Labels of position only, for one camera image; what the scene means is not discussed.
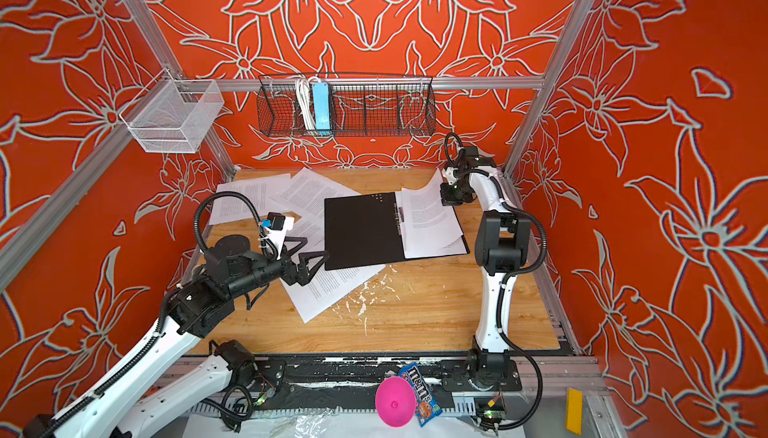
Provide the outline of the blue folder black inside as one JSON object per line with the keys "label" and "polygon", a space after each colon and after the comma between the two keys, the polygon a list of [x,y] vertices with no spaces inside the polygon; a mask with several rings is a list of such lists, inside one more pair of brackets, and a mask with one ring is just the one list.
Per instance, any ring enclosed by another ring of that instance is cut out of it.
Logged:
{"label": "blue folder black inside", "polygon": [[326,198],[325,269],[419,260],[404,256],[395,204],[394,192]]}

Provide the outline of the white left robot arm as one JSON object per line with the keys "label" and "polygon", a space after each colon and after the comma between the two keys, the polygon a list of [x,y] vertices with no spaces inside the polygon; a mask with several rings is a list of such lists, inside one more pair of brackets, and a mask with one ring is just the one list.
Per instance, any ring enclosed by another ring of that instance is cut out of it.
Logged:
{"label": "white left robot arm", "polygon": [[[243,202],[258,233],[257,251],[244,235],[231,234],[208,246],[200,217],[222,198]],[[159,314],[140,341],[84,395],[54,415],[38,415],[23,429],[25,437],[150,437],[194,404],[222,391],[239,391],[246,410],[237,413],[223,404],[216,409],[226,423],[238,426],[254,412],[248,389],[257,368],[253,355],[239,342],[221,344],[195,370],[156,393],[152,385],[182,355],[202,341],[245,297],[252,306],[270,283],[311,282],[328,255],[304,251],[307,239],[291,235],[293,220],[280,213],[261,216],[253,203],[236,191],[215,192],[195,210],[193,233],[205,261],[190,280],[167,293]]]}

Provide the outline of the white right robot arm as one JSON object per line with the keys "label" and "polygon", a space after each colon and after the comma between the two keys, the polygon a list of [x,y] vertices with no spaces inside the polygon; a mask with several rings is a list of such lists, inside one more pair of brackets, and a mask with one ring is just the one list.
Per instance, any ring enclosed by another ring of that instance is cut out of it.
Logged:
{"label": "white right robot arm", "polygon": [[457,133],[450,132],[443,140],[443,150],[441,203],[478,202],[482,211],[474,245],[475,262],[483,274],[481,318],[465,370],[454,382],[477,391],[510,389],[517,379],[513,355],[525,354],[509,337],[512,294],[517,278],[546,260],[546,248],[533,261],[528,253],[532,230],[544,232],[544,228],[537,218],[511,203],[495,162],[481,155],[477,147],[464,144]]}

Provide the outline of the metal folder clip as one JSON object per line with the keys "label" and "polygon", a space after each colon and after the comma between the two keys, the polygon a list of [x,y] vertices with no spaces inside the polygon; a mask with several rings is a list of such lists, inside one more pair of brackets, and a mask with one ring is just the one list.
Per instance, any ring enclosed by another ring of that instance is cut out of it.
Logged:
{"label": "metal folder clip", "polygon": [[403,209],[403,207],[399,203],[395,204],[395,214],[396,214],[396,218],[397,218],[398,232],[399,232],[401,237],[405,237],[405,215],[404,215],[404,209]]}

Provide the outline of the pink funnel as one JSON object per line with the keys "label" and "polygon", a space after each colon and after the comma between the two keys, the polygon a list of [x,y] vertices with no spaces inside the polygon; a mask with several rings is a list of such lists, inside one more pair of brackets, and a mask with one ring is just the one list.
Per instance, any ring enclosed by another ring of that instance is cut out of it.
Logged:
{"label": "pink funnel", "polygon": [[393,376],[386,378],[377,388],[375,408],[379,418],[386,425],[399,428],[415,417],[417,399],[405,379]]}

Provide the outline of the blue box in basket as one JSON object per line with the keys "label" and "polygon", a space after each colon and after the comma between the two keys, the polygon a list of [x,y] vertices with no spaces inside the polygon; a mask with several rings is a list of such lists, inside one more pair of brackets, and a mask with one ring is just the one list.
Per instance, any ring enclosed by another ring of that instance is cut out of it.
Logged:
{"label": "blue box in basket", "polygon": [[331,133],[330,90],[325,82],[312,84],[315,129],[321,135]]}

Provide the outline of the blue candy bag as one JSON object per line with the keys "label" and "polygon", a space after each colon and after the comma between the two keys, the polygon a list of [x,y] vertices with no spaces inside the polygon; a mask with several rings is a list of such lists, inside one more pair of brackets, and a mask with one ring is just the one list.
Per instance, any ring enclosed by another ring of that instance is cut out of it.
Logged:
{"label": "blue candy bag", "polygon": [[415,416],[421,427],[443,413],[443,408],[438,404],[429,384],[415,362],[402,367],[398,375],[410,385],[414,392],[416,397]]}

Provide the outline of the yellow block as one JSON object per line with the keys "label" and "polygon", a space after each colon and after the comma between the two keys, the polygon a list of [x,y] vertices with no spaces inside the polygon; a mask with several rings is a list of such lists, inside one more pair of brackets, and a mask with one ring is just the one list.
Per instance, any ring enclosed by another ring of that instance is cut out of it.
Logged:
{"label": "yellow block", "polygon": [[583,393],[575,388],[566,392],[565,428],[577,435],[582,435],[583,429]]}

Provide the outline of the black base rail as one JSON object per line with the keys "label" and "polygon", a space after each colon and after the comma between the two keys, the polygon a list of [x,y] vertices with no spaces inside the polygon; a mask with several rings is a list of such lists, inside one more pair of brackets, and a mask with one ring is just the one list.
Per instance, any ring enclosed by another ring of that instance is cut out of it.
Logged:
{"label": "black base rail", "polygon": [[522,390],[515,360],[472,358],[464,352],[271,354],[256,358],[248,385],[264,410],[331,409],[371,411],[379,385],[408,364],[416,364],[438,404],[469,411],[458,397],[492,396]]}

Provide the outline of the white mesh wall basket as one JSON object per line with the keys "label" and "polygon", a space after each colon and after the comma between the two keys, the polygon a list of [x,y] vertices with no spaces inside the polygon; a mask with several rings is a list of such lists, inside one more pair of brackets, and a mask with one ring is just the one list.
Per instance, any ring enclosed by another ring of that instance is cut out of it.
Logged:
{"label": "white mesh wall basket", "polygon": [[159,80],[131,100],[121,121],[148,153],[194,153],[202,146],[224,98],[214,80]]}

